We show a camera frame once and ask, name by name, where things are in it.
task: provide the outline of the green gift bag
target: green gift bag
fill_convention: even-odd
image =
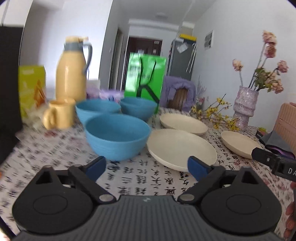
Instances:
[[[165,57],[131,53],[124,96],[136,96],[159,104],[165,73]]]

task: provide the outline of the human hand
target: human hand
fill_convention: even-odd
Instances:
[[[291,182],[291,185],[290,187],[292,189],[296,189],[296,183],[295,182]],[[294,207],[295,207],[295,204],[294,202],[291,202],[287,209],[286,209],[286,215],[289,215],[287,221],[286,221],[286,230],[284,232],[284,238],[288,238],[290,235],[291,235],[291,231],[294,229],[295,227],[295,219],[293,217],[293,214],[294,214]]]

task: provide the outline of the cream plate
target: cream plate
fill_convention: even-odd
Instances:
[[[180,130],[154,130],[147,147],[157,161],[180,172],[188,172],[187,161],[190,156],[197,157],[209,166],[217,160],[217,152],[210,143]]]
[[[204,123],[186,115],[167,113],[160,116],[160,122],[165,128],[186,131],[199,136],[207,132],[207,126]]]
[[[224,145],[235,154],[242,157],[252,159],[252,151],[254,148],[261,148],[259,143],[251,138],[233,131],[224,131],[221,133]]]

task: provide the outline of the mug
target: mug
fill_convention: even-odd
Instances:
[[[74,124],[75,100],[64,98],[51,100],[43,114],[42,123],[46,129],[66,129]]]

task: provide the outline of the tablecloth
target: tablecloth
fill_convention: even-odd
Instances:
[[[154,115],[148,124],[154,129],[161,128],[159,116],[166,112],[180,113],[177,110],[160,108],[158,115]],[[217,151],[216,164],[230,170],[251,166],[279,199],[283,214],[275,233],[282,237],[287,219],[284,212],[293,200],[290,181],[271,174],[267,166],[231,152],[221,141],[223,129],[216,130],[212,128],[211,123],[206,124],[209,129],[203,138]],[[258,141],[255,137],[255,127],[249,126],[247,131],[241,133]],[[0,167],[3,174],[0,180],[0,215],[14,233],[18,233],[19,230],[12,216],[12,205],[42,166],[52,165],[56,170],[62,170],[74,164],[89,163],[97,157],[88,145],[79,122],[73,128],[64,131],[36,131],[24,127],[17,137],[21,141]],[[189,173],[163,166],[150,155],[147,148],[144,148],[138,156],[130,160],[108,161],[107,169],[97,183],[117,198],[121,194],[177,197],[193,186],[196,180]]]

